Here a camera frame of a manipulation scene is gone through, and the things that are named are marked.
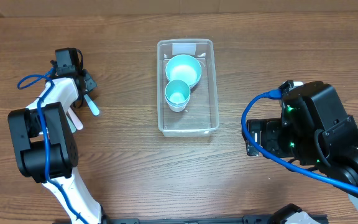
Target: teal cup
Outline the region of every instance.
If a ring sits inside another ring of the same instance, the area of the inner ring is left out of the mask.
[[[168,82],[165,87],[165,100],[172,111],[183,111],[190,100],[190,87],[181,80]]]
[[[168,81],[182,80],[193,88],[201,79],[201,64],[190,55],[177,55],[168,61],[165,73]]]

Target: light blue cup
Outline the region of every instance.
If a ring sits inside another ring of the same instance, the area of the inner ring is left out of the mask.
[[[177,55],[168,61],[165,73],[168,81],[182,80],[193,88],[201,79],[201,64],[190,55]]]
[[[174,112],[185,109],[190,99],[190,87],[181,80],[172,80],[165,87],[165,100]]]

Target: wooden tabletop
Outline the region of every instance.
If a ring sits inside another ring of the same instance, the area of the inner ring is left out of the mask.
[[[157,42],[214,44],[218,130],[210,138],[166,138],[157,127]],[[111,218],[266,214],[294,203],[331,223],[358,223],[347,194],[247,157],[240,117],[248,102],[285,80],[332,84],[358,125],[358,12],[249,13],[0,19],[0,223],[50,223],[68,216],[16,166],[7,115],[43,90],[16,83],[45,73],[55,49],[76,47],[98,83],[94,117],[76,110],[78,169]],[[276,118],[263,100],[249,118]]]

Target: blue cable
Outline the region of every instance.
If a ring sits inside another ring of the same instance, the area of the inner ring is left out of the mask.
[[[286,161],[278,158],[277,156],[274,156],[273,154],[271,154],[268,151],[266,151],[265,149],[263,149],[259,144],[257,144],[254,141],[254,139],[252,138],[252,136],[250,135],[250,133],[248,132],[248,129],[246,126],[246,117],[247,117],[247,114],[248,114],[249,110],[251,109],[252,105],[261,98],[280,100],[281,99],[281,91],[280,90],[272,90],[272,91],[263,93],[259,96],[256,96],[253,100],[251,100],[251,102],[248,104],[247,108],[244,110],[242,117],[241,117],[241,127],[242,127],[242,132],[245,134],[248,142],[251,143],[256,149],[258,149],[258,151],[261,152],[267,159],[273,160],[274,162],[284,166],[285,168],[287,168],[290,171],[295,171],[295,172],[303,174],[307,177],[311,177],[313,179],[320,180],[324,183],[331,184],[335,187],[338,187],[340,189],[343,189],[343,190],[346,190],[348,192],[352,192],[352,193],[355,193],[358,195],[358,187],[335,180],[335,179],[332,179],[332,178],[329,178],[329,177],[315,174],[314,172],[310,172],[308,170],[297,167],[289,162],[286,162]]]
[[[27,88],[31,85],[33,85],[34,83],[38,82],[41,79],[46,79],[48,82],[50,82],[50,87],[47,89],[47,91],[39,98],[38,102],[37,102],[37,112],[40,118],[40,122],[41,122],[41,127],[42,127],[42,133],[44,136],[44,144],[45,144],[45,178],[47,180],[47,182],[53,184],[59,191],[60,193],[62,193],[63,198],[66,201],[66,205],[67,208],[77,217],[77,219],[80,219],[84,224],[88,224],[88,222],[84,219],[84,217],[82,217],[77,211],[74,210],[74,208],[71,206],[70,200],[67,197],[66,192],[64,191],[63,187],[56,181],[52,180],[49,177],[49,169],[50,169],[50,164],[49,164],[49,160],[50,160],[50,143],[49,143],[49,139],[48,139],[48,132],[47,132],[47,125],[45,122],[45,117],[44,117],[44,113],[42,112],[42,107],[41,107],[41,103],[44,102],[44,99],[48,96],[48,94],[52,91],[52,89],[54,88],[55,84],[53,83],[52,79],[50,79],[48,76],[49,75],[53,75],[55,74],[55,69],[51,68],[49,70],[49,72],[47,72],[45,75],[38,75],[38,74],[34,74],[34,75],[28,75],[26,77],[24,77],[22,80],[20,80],[17,84],[17,88],[22,90],[24,88]],[[29,84],[21,87],[20,85],[26,81],[29,78],[38,78],[32,82],[30,82]]]

